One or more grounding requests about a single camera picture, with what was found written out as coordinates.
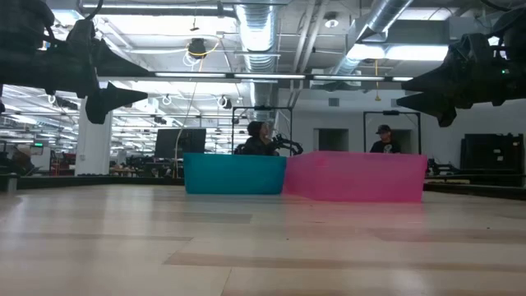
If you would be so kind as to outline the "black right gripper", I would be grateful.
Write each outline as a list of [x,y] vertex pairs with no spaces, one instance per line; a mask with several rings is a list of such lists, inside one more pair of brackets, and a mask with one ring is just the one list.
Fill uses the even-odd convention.
[[397,99],[398,106],[430,115],[440,127],[449,127],[456,119],[456,107],[475,104],[500,105],[493,88],[495,54],[482,33],[465,34],[448,47],[442,64],[434,70],[402,83],[403,90],[453,91],[466,83],[462,95],[419,93]]

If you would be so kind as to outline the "pink plastic bin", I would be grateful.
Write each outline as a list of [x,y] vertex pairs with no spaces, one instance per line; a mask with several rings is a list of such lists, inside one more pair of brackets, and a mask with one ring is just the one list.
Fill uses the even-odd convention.
[[419,203],[427,157],[314,151],[289,157],[283,193],[314,201]]

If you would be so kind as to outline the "black monitor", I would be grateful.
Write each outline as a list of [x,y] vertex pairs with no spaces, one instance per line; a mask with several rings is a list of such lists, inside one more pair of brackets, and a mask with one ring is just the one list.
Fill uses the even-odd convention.
[[204,153],[205,139],[205,129],[161,129],[157,131],[154,156],[181,159],[185,153]]

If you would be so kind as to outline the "black ceiling device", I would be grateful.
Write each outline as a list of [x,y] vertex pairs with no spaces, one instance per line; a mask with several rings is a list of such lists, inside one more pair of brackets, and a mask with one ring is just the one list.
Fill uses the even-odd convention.
[[202,38],[192,39],[187,46],[187,53],[191,58],[196,60],[205,58],[207,55],[205,40]]

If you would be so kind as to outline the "fluorescent ceiling light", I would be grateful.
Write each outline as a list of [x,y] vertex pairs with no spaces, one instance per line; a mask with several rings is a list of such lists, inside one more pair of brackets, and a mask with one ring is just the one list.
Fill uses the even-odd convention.
[[353,60],[390,59],[402,61],[442,61],[448,52],[447,45],[380,45],[355,44],[346,54]]

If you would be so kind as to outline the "silver slanted air duct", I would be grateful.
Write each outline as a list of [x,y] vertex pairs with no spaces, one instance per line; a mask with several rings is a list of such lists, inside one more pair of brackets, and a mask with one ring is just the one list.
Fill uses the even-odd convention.
[[389,28],[399,19],[413,0],[374,0],[371,10],[353,20],[346,36],[346,52],[331,69],[331,76],[351,76],[360,62],[373,59],[375,52],[372,46],[362,42],[372,37],[378,42],[385,42]]

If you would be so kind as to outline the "silver ribbed air duct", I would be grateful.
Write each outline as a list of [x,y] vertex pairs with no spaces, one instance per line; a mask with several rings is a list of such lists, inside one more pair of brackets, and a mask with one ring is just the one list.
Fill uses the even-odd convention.
[[[239,37],[246,71],[252,74],[277,72],[276,30],[278,8],[263,4],[241,4],[235,7],[239,19]],[[275,107],[278,104],[278,87],[270,82],[250,83],[251,104],[254,107]]]

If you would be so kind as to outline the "person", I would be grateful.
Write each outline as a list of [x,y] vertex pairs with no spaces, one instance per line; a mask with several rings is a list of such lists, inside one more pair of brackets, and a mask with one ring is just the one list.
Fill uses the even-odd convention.
[[377,128],[376,134],[380,137],[379,141],[376,141],[371,149],[370,153],[381,153],[381,154],[400,154],[401,146],[392,137],[391,128],[388,125],[382,124]]
[[235,155],[277,156],[279,154],[269,138],[270,127],[267,123],[252,121],[247,126],[247,132],[250,137],[235,149]]
[[31,151],[29,147],[15,146],[12,162],[15,172],[20,176],[30,176],[36,169],[31,162]]

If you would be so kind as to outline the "black background rig frame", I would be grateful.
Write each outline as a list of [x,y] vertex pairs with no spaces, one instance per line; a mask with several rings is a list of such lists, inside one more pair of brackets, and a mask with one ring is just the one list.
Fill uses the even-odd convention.
[[419,112],[404,112],[398,110],[384,110],[384,111],[364,111],[362,112],[362,138],[363,138],[363,151],[367,152],[367,115],[368,114],[381,114],[382,116],[399,116],[403,115],[414,115],[417,118],[417,131],[418,131],[418,154],[422,154],[422,116]]
[[[293,111],[289,107],[270,107],[270,106],[264,106],[264,105],[254,106],[254,107],[233,107],[232,114],[231,114],[231,125],[232,125],[232,130],[231,130],[231,148],[232,148],[232,154],[235,155],[234,154],[235,149],[239,145],[241,145],[241,144],[239,144],[237,146],[234,146],[234,144],[233,144],[234,137],[235,137],[235,135],[234,135],[234,128],[235,128],[236,125],[239,124],[239,121],[241,119],[243,119],[243,118],[247,119],[247,116],[245,115],[245,113],[247,111],[252,111],[253,113],[272,113],[272,112],[277,112],[277,111],[281,111],[281,110],[287,110],[290,113]],[[272,138],[274,136],[272,136],[271,133],[272,133],[272,128],[270,127],[269,138],[272,140]],[[288,137],[284,137],[284,138],[292,140],[292,135],[293,135],[292,130],[289,130]]]

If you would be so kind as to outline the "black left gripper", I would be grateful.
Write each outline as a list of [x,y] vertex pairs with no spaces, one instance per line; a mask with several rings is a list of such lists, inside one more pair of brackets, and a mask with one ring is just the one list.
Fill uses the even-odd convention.
[[97,76],[148,76],[150,72],[114,53],[103,39],[95,36],[92,21],[79,20],[67,36],[68,49],[44,54],[44,89],[70,91],[87,98],[85,112],[93,124],[104,124],[115,109],[147,98],[145,92],[117,88],[112,83],[99,90]]

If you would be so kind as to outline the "blue plastic bin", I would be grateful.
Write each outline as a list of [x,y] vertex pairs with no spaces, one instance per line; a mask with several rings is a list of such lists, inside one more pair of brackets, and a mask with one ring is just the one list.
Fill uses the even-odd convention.
[[184,183],[189,194],[279,195],[287,159],[263,155],[184,155]]

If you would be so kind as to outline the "black overhead light bar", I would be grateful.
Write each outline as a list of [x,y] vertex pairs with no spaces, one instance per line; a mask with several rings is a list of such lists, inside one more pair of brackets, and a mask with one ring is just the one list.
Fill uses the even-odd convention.
[[148,72],[141,76],[99,76],[100,81],[374,81],[406,82],[410,76],[336,76],[236,72]]

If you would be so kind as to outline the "white square column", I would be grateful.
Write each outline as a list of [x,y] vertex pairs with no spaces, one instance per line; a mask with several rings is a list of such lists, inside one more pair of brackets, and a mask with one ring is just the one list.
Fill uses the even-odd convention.
[[80,107],[75,175],[105,175],[109,171],[113,112],[105,116],[104,124],[93,124],[85,110],[87,101],[83,99]]

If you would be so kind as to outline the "black cabinet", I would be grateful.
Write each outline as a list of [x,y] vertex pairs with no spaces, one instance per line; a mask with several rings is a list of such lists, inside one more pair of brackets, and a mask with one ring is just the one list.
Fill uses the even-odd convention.
[[524,135],[465,134],[460,168],[471,171],[524,172]]

